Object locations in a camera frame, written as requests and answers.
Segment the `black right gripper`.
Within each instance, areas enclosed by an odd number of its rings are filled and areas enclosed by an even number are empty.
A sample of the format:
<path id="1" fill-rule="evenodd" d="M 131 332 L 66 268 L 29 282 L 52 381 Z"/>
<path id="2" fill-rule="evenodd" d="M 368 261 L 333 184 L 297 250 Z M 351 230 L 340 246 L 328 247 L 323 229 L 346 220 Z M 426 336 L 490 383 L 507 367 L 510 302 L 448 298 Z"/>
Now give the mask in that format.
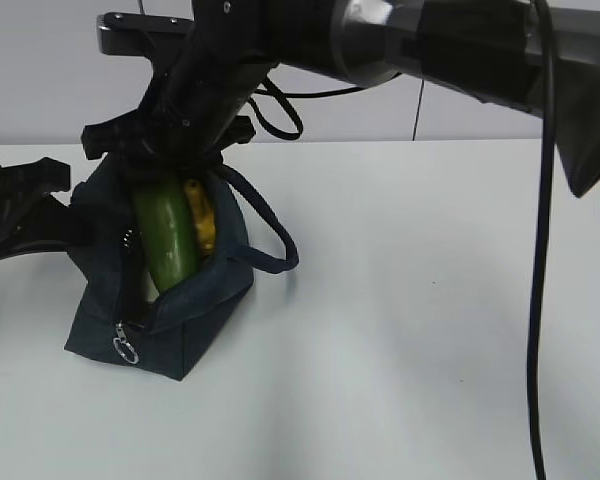
<path id="1" fill-rule="evenodd" d="M 261 44 L 259 1 L 197 1 L 194 25 L 175 51 L 146 58 L 152 77 L 139 105 L 84 127 L 85 156 L 117 153 L 177 165 L 201 158 L 275 62 Z"/>

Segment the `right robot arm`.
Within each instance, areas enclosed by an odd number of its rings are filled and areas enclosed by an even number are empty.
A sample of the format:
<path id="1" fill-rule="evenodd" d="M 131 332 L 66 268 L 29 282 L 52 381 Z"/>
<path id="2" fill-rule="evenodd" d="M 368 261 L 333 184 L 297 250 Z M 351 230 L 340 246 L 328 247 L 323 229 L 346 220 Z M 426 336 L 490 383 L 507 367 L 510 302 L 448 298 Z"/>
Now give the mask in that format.
<path id="1" fill-rule="evenodd" d="M 360 88 L 410 75 L 538 117 L 541 167 L 572 193 L 600 180 L 600 11 L 544 1 L 197 1 L 192 20 L 108 13 L 100 48 L 142 56 L 139 107 L 87 126 L 97 159 L 207 153 L 268 73 L 290 65 Z"/>

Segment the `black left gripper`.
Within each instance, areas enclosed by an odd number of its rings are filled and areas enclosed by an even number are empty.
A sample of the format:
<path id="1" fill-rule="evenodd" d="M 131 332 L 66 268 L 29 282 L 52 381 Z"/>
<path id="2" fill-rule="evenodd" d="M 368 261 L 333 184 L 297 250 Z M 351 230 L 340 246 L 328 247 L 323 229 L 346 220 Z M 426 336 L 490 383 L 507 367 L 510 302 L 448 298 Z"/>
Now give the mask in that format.
<path id="1" fill-rule="evenodd" d="M 0 165 L 0 260 L 92 244 L 91 222 L 54 197 L 70 187 L 70 166 L 49 157 Z"/>

